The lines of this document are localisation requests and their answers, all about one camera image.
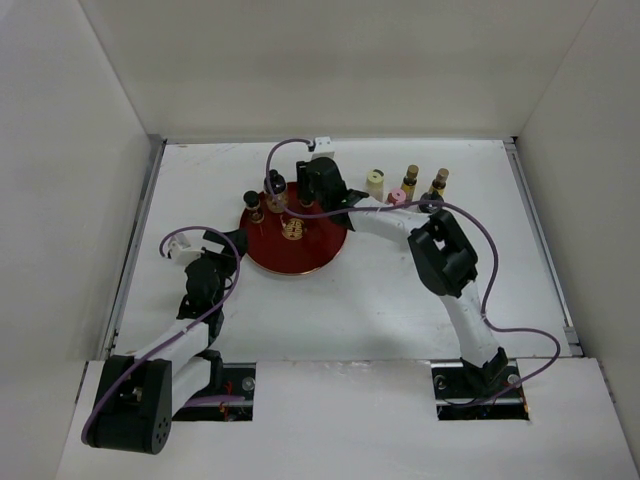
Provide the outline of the black knob glass dispenser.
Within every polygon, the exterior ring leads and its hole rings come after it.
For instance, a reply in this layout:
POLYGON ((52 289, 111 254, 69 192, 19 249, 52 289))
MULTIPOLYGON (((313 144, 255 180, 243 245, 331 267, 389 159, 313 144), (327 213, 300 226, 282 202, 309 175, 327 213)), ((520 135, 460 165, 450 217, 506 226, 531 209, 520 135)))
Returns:
POLYGON ((434 214, 442 209, 443 201, 443 197, 437 191, 426 192, 420 197, 418 209, 422 213, 434 214))
POLYGON ((264 193, 268 210, 274 214, 283 213, 288 206, 288 185, 276 169, 271 169, 265 177, 264 193))

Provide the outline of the cream cap spice jar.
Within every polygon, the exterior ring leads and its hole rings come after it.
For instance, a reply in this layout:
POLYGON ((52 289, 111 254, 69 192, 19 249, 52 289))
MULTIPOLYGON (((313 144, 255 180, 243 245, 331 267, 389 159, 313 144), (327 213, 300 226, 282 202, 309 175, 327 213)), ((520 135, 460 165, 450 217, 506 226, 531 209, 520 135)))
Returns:
POLYGON ((384 172, 379 169, 372 169, 366 175, 366 192, 378 202, 384 200, 384 179, 384 172))

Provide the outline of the pink cap spice jar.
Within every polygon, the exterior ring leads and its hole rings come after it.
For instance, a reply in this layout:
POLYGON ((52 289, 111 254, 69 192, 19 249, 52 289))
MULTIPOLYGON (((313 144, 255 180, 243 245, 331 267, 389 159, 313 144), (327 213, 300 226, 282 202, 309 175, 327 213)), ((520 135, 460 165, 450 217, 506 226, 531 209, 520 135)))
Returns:
POLYGON ((406 192, 402 188, 394 188, 388 192, 387 203, 389 205, 402 205, 406 202, 406 192))

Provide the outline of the yellow label oil bottle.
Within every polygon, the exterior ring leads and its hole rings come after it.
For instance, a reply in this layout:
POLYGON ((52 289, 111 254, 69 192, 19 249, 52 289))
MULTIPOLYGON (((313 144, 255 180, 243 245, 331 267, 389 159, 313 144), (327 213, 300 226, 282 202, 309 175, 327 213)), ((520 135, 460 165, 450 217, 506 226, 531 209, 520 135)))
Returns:
POLYGON ((431 183, 429 192, 431 194, 436 193, 438 196, 443 197, 446 189, 447 181, 449 177, 449 170, 446 168, 440 168, 434 180, 431 183))
POLYGON ((401 190, 405 194, 407 202, 411 202, 414 197, 415 188, 417 185, 417 177, 419 174, 419 167, 415 164, 411 164, 407 167, 405 176, 401 183, 401 190))

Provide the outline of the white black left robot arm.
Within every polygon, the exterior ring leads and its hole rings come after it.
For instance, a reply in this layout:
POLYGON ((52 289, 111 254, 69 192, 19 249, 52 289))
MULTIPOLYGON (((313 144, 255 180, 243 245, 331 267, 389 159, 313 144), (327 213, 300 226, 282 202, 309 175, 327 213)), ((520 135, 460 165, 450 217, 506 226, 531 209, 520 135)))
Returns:
POLYGON ((81 431, 83 444, 155 455, 167 443, 172 419, 181 408, 196 394, 210 399, 223 390, 222 360, 211 346, 224 322, 223 304, 239 280, 248 233, 244 228, 199 230, 221 251, 193 247, 186 227, 161 240, 161 256, 185 266, 186 293, 177 317, 147 346, 105 361, 81 431))

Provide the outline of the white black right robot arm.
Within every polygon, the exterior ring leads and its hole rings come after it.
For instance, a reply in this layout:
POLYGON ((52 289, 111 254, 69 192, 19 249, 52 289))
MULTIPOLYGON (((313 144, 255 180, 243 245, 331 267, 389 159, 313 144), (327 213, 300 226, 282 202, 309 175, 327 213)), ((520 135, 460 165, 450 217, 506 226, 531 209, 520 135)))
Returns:
POLYGON ((495 389, 508 359, 481 318, 478 255, 455 217, 443 209, 430 214, 391 210, 349 189, 329 157, 297 162, 296 175, 298 198, 316 202, 333 223, 409 248, 419 279, 439 297, 454 327, 466 388, 479 396, 495 389))

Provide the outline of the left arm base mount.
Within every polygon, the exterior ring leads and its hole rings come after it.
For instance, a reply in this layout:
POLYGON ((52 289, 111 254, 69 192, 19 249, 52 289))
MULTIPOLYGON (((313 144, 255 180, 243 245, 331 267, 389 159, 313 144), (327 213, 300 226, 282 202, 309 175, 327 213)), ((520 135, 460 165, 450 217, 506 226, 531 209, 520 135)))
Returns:
POLYGON ((255 363, 225 363, 209 386, 196 393, 174 422, 248 422, 253 420, 255 363))

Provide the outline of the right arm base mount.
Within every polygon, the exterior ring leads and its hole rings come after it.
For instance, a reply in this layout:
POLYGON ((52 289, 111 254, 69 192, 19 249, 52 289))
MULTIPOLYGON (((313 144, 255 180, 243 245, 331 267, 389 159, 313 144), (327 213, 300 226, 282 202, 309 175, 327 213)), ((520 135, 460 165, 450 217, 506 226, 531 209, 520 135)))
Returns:
POLYGON ((431 365, 436 415, 442 421, 529 420, 520 371, 510 361, 490 387, 474 387, 460 362, 431 365))

